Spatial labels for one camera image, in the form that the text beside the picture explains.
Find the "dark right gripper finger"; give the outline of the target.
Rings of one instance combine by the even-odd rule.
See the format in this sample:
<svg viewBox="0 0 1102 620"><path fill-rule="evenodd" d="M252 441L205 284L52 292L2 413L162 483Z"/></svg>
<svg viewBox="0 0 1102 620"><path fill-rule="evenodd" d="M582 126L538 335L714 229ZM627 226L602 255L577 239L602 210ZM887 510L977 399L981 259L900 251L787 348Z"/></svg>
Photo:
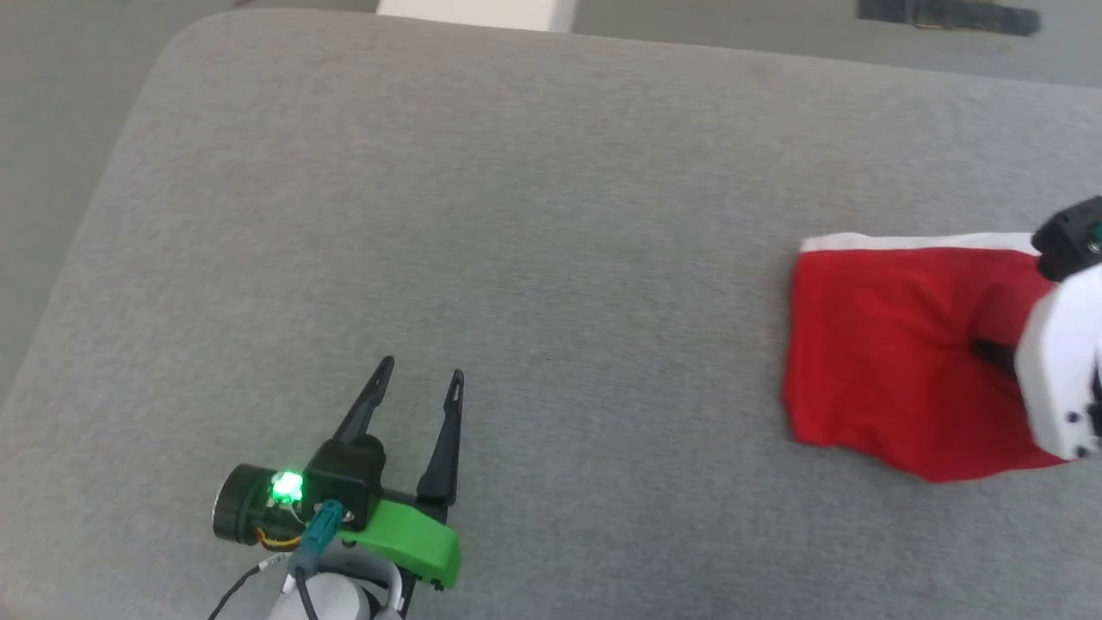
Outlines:
<svg viewBox="0 0 1102 620"><path fill-rule="evenodd" d="M971 350L980 360L995 368L1011 381L1018 381L1015 345L976 338L971 341Z"/></svg>

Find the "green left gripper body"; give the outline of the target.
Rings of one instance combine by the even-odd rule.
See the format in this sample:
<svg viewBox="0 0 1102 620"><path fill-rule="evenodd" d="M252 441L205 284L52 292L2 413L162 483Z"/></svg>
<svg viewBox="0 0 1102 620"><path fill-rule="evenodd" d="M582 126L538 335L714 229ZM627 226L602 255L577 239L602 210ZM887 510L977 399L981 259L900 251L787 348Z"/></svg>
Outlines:
<svg viewBox="0 0 1102 620"><path fill-rule="evenodd" d="M290 581L318 574L337 552L359 552L437 589L455 585L455 530L415 505L358 485L350 490L341 499L323 489L318 476L239 464L218 491L212 530L218 539L287 552Z"/></svg>

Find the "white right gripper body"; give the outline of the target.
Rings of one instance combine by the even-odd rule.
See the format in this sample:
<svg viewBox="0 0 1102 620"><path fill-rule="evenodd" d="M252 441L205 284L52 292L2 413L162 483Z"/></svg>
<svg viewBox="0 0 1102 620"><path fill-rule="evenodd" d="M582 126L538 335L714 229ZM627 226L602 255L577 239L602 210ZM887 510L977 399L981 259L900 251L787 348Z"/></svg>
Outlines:
<svg viewBox="0 0 1102 620"><path fill-rule="evenodd" d="M1031 307L1015 370L1031 439L1074 463L1099 453L1101 267L1066 278Z"/></svg>

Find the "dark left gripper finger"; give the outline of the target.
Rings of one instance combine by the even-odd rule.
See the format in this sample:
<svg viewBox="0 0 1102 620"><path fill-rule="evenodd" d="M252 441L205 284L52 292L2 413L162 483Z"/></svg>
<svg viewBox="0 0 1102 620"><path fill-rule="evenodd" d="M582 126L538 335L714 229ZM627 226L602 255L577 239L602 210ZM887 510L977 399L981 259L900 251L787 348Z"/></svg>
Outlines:
<svg viewBox="0 0 1102 620"><path fill-rule="evenodd" d="M464 387L463 370L454 369L443 401L443 423L437 431L436 447L424 475L418 480L417 498L425 504L449 509L456 502Z"/></svg>
<svg viewBox="0 0 1102 620"><path fill-rule="evenodd" d="M333 435L333 440L353 443L353 440L366 435L375 409L379 407L383 401L390 378L393 376L395 365L395 356L383 356L369 380L363 385L353 406L341 421Z"/></svg>

